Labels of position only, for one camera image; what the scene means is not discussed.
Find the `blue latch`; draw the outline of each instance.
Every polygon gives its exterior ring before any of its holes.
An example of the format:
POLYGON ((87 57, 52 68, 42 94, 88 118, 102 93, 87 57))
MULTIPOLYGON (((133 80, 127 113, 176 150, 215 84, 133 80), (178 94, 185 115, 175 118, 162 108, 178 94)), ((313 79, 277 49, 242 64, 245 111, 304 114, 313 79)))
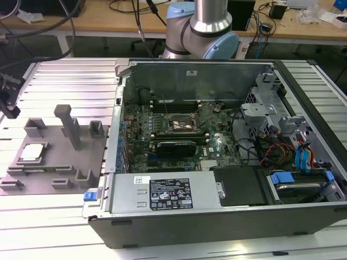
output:
POLYGON ((295 183, 291 172, 275 172, 271 175, 271 180, 275 185, 279 183, 295 183))
POLYGON ((98 200, 98 192, 97 191, 86 191, 83 197, 85 202, 95 202, 98 200))
POLYGON ((334 174, 332 174, 331 171, 326 171, 325 174, 326 174, 326 177, 329 181, 335 180, 334 174))

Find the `computer tower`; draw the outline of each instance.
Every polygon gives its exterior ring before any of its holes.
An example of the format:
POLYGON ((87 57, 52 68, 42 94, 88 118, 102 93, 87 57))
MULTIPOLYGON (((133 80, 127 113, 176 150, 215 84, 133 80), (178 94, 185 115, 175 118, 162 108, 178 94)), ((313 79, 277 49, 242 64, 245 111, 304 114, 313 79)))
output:
POLYGON ((255 0, 229 0, 228 12, 233 17, 233 31, 247 31, 255 0))
MULTIPOLYGON (((66 8, 69 12, 71 12, 78 0, 63 0, 66 8)), ((86 0, 82 0, 81 4, 78 8, 78 11, 73 17, 78 17, 81 13, 86 0)), ((21 10, 30 13, 42 13, 43 15, 58 15, 58 16, 66 16, 59 0, 22 0, 21 10)))

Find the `black box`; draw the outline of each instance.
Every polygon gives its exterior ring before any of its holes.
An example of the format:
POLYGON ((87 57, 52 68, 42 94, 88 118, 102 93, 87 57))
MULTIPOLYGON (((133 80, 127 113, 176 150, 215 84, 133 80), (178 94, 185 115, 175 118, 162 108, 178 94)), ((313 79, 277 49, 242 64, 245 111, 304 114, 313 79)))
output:
POLYGON ((269 11, 269 16, 273 19, 281 20, 285 11, 287 10, 287 4, 275 4, 273 3, 269 11))
MULTIPOLYGON (((78 0, 63 0, 68 12, 70 13, 76 6, 78 0)), ((73 17, 78 17, 86 0, 82 0, 78 11, 73 17)), ((22 0, 21 10, 30 13, 42 13, 43 15, 66 16, 59 0, 22 0)))
POLYGON ((228 12, 233 17, 233 31, 247 31, 255 0, 229 0, 228 12))

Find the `barcode sticker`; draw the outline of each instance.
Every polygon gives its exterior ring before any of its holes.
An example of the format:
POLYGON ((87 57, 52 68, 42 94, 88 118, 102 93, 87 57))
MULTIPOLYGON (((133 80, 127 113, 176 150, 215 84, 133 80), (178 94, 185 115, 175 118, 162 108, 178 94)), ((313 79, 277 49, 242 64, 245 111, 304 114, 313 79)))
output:
POLYGON ((150 179, 151 179, 150 176, 135 176, 134 184, 149 184, 150 179))

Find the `floor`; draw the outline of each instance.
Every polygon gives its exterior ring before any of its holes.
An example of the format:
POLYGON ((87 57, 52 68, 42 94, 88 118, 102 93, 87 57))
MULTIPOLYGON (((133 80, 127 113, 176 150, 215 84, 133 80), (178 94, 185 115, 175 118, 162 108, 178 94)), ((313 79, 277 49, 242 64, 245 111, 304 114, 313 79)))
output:
MULTIPOLYGON (((131 38, 109 38, 109 48, 104 49, 102 38, 99 37, 77 37, 75 42, 75 57, 148 57, 147 51, 142 43, 136 44, 134 51, 131 51, 131 42, 137 39, 131 38)), ((35 36, 21 39, 22 43, 35 56, 52 56, 60 54, 60 47, 54 36, 35 36)), ((147 44, 152 49, 154 41, 147 44)), ((261 54, 261 59, 282 59, 282 60, 315 60, 320 67, 335 80, 342 69, 347 66, 347 55, 341 50, 343 46, 322 46, 321 52, 316 53, 318 46, 303 45, 298 54, 293 54, 293 44, 270 43, 261 54)), ((155 51, 155 56, 161 54, 164 44, 155 51)), ((255 59, 257 47, 250 50, 247 59, 255 59)), ((6 64, 14 59, 28 59, 30 54, 14 40, 7 46, 0 46, 0 64, 6 64)), ((23 74, 28 63, 8 70, 9 74, 23 74)), ((347 71, 339 78, 337 85, 347 93, 347 71)))

